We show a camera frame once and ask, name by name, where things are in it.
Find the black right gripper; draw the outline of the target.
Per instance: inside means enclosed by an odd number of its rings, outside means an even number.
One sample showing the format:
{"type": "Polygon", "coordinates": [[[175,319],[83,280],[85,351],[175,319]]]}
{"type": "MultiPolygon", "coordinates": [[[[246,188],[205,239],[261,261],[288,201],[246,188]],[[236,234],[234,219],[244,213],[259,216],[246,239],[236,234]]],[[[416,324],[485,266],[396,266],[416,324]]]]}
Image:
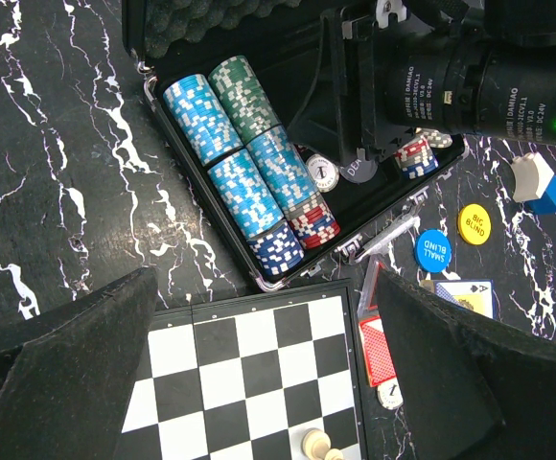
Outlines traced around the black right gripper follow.
{"type": "Polygon", "coordinates": [[[360,1],[321,13],[291,141],[347,166],[416,127],[556,146],[556,1],[360,1]]]}

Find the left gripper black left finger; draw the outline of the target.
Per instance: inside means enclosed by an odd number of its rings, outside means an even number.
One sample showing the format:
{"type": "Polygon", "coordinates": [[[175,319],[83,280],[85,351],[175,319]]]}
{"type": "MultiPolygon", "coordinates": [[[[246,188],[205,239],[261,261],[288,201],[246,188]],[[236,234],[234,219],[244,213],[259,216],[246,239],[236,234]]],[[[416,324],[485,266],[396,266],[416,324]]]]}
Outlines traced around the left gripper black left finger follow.
{"type": "Polygon", "coordinates": [[[157,301],[139,268],[0,328],[0,459],[110,459],[157,301]]]}

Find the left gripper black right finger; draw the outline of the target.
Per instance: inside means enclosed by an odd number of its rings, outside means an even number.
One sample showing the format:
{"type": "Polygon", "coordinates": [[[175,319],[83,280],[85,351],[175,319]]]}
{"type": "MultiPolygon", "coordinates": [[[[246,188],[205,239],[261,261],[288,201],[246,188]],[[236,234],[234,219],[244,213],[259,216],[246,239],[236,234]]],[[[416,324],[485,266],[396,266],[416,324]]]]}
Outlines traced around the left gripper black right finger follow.
{"type": "Polygon", "coordinates": [[[556,459],[556,341],[394,272],[377,301],[420,459],[556,459]]]}

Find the red playing card deck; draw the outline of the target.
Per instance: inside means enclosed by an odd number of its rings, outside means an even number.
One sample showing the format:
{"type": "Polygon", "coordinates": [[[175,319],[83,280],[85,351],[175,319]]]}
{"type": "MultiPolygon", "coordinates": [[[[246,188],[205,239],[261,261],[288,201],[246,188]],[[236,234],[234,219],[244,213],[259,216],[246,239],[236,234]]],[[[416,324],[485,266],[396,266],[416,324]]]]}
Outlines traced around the red playing card deck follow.
{"type": "Polygon", "coordinates": [[[369,385],[376,387],[395,378],[382,320],[378,316],[360,320],[359,334],[369,385]]]}

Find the blue playing card deck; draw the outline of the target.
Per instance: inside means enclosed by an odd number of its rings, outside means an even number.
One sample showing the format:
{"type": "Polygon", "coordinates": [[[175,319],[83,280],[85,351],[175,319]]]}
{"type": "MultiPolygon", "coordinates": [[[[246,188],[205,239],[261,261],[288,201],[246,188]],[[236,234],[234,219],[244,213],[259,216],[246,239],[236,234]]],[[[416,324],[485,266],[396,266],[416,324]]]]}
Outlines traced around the blue playing card deck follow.
{"type": "Polygon", "coordinates": [[[420,286],[463,309],[496,318],[491,280],[422,280],[420,286]]]}

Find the black poker set case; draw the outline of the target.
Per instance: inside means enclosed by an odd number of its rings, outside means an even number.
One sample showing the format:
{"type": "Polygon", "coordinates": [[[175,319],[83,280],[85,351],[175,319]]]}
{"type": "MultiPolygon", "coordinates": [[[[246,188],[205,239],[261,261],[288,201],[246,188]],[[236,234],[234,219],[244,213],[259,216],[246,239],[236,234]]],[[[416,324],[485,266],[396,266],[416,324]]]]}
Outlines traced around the black poker set case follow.
{"type": "Polygon", "coordinates": [[[382,84],[418,1],[126,1],[122,38],[155,120],[237,262],[265,292],[465,152],[392,125],[382,84]]]}

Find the triangular all-in marker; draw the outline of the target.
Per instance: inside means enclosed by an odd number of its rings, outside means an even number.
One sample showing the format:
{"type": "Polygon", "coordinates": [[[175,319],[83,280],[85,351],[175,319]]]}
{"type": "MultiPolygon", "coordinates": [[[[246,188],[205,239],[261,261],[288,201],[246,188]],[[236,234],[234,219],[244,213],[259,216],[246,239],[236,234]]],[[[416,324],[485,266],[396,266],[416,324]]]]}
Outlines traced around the triangular all-in marker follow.
{"type": "Polygon", "coordinates": [[[369,258],[367,270],[365,273],[363,286],[360,290],[358,317],[368,316],[378,309],[376,287],[379,273],[383,270],[382,259],[379,255],[373,255],[369,258]]]}

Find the blue small blind button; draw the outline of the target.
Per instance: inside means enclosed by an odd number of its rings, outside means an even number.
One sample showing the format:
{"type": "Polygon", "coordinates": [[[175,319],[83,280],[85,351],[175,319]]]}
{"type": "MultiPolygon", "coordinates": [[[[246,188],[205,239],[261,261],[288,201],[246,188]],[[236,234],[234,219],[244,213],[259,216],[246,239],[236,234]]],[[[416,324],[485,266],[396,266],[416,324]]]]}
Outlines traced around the blue small blind button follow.
{"type": "Polygon", "coordinates": [[[438,229],[423,232],[414,245],[417,264],[426,272],[443,271],[452,259],[452,246],[447,236],[438,229]]]}

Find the yellow big blind button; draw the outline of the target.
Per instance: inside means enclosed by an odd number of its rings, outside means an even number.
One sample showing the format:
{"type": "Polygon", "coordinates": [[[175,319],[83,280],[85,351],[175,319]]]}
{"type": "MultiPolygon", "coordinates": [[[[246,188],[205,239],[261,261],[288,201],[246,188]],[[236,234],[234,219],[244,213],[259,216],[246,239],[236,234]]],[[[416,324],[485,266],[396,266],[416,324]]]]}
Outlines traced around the yellow big blind button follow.
{"type": "Polygon", "coordinates": [[[457,229],[461,238],[471,245],[482,245],[490,237],[492,223],[488,212],[479,204],[464,206],[457,217],[457,229]]]}

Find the black white chess board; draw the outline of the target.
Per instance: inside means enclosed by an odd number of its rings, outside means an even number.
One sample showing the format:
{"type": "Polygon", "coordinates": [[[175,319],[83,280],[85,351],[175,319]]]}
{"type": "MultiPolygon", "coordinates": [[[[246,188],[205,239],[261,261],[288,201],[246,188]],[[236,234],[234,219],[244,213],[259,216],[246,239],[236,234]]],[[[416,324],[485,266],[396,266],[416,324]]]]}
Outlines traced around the black white chess board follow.
{"type": "Polygon", "coordinates": [[[367,457],[346,281],[152,320],[118,459],[300,459],[312,429],[367,457]]]}

